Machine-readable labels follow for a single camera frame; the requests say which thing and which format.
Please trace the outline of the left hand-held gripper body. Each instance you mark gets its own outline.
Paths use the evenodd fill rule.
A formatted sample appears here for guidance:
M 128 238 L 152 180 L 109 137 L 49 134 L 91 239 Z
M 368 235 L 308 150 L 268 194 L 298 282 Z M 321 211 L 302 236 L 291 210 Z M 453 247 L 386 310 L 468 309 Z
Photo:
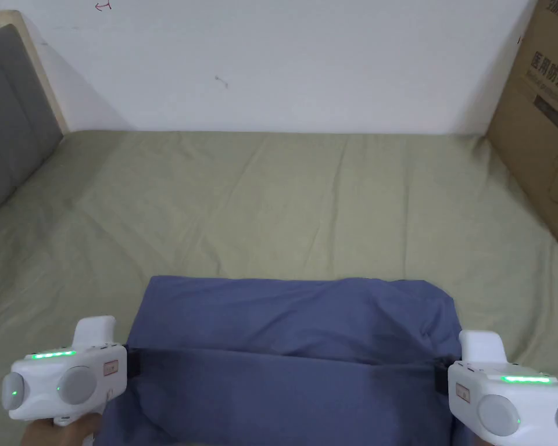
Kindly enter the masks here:
M 122 395 L 133 372 L 128 348 L 114 341 L 111 315 L 78 321 L 68 347 L 15 361 L 3 378 L 1 401 L 13 420 L 52 419 L 64 426 L 87 413 L 102 413 Z

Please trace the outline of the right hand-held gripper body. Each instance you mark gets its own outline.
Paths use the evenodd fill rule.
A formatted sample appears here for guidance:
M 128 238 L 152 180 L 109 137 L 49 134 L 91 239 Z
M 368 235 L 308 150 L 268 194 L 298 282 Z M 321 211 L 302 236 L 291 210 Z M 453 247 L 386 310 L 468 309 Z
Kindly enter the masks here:
M 558 378 L 507 360 L 500 336 L 462 330 L 459 359 L 435 365 L 452 415 L 490 445 L 558 445 Z

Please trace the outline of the person's left hand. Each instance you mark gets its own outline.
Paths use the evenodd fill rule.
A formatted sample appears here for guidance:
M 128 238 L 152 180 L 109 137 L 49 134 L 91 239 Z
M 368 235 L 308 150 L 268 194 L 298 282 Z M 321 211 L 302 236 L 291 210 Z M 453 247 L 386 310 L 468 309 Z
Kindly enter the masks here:
M 52 419 L 35 420 L 27 425 L 20 445 L 82 445 L 99 432 L 101 421 L 98 413 L 88 413 L 66 426 L 58 426 Z

